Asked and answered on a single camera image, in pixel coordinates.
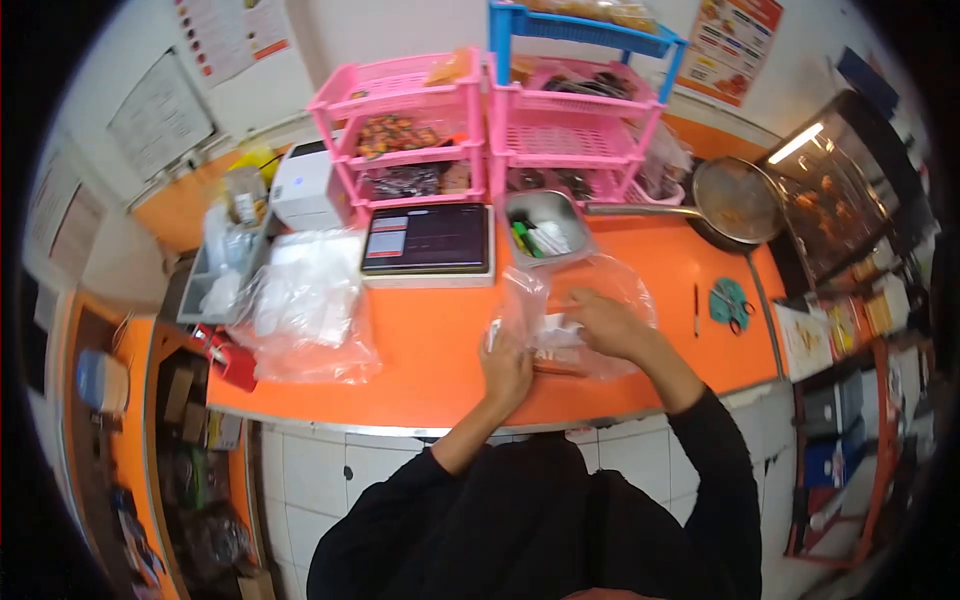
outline scissors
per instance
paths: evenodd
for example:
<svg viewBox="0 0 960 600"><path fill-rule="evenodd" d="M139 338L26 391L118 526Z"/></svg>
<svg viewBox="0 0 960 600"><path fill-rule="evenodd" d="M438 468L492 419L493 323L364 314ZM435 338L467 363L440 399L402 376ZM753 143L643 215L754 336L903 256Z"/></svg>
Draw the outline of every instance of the scissors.
<svg viewBox="0 0 960 600"><path fill-rule="evenodd" d="M710 289L710 293L719 298L730 309L729 324L730 331L733 332L733 335L740 335L743 333L743 327L740 325L740 321L738 321L736 318L737 311L742 311L743 314L749 319L756 314L756 309L754 306L746 300L737 305L737 302L733 301L733 299L731 299L731 297L728 296L720 286L714 286L712 289Z"/></svg>

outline black shirt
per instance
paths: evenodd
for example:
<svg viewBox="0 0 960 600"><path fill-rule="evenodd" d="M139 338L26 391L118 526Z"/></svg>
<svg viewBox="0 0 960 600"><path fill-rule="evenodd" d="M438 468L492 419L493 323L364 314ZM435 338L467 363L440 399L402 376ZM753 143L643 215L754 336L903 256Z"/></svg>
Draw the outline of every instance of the black shirt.
<svg viewBox="0 0 960 600"><path fill-rule="evenodd" d="M684 527L618 471L588 474L562 433L487 446L457 477L427 448L320 540L307 598L559 600L589 588L759 598L760 514L743 437L709 389L669 421L700 474Z"/></svg>

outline stainless steel container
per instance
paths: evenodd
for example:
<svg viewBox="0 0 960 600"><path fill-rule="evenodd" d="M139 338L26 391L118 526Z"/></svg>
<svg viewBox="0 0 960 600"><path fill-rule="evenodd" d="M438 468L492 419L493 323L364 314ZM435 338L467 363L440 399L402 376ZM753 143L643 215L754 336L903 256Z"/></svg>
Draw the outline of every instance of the stainless steel container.
<svg viewBox="0 0 960 600"><path fill-rule="evenodd" d="M503 226L507 228L507 239L514 263L520 268L572 262L596 252L587 223L574 208L573 201L563 192L537 189L508 194L500 217ZM548 221L556 223L566 238L569 252L543 258L528 256L516 246L516 240L510 233L514 221L526 221L533 225Z"/></svg>

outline frying pan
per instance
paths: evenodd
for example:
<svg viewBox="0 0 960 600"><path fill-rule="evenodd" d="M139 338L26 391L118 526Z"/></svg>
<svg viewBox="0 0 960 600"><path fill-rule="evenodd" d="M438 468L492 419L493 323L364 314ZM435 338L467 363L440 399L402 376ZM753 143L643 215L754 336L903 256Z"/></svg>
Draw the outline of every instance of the frying pan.
<svg viewBox="0 0 960 600"><path fill-rule="evenodd" d="M708 160L693 174L693 206L586 203L588 215L681 215L710 244L749 254L783 229L782 196L770 177L741 158Z"/></svg>

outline person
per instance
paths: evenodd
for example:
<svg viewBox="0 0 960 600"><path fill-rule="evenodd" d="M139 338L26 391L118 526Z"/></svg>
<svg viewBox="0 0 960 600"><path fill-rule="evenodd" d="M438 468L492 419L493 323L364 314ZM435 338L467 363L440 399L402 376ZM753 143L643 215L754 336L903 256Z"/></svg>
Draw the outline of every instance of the person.
<svg viewBox="0 0 960 600"><path fill-rule="evenodd" d="M571 297L566 317L588 346L653 381L700 474L686 525L619 472L588 474L563 432L486 444L534 380L530 353L501 331L481 349L483 399L317 544L309 600L760 597L756 481L730 413L629 308L592 290Z"/></svg>

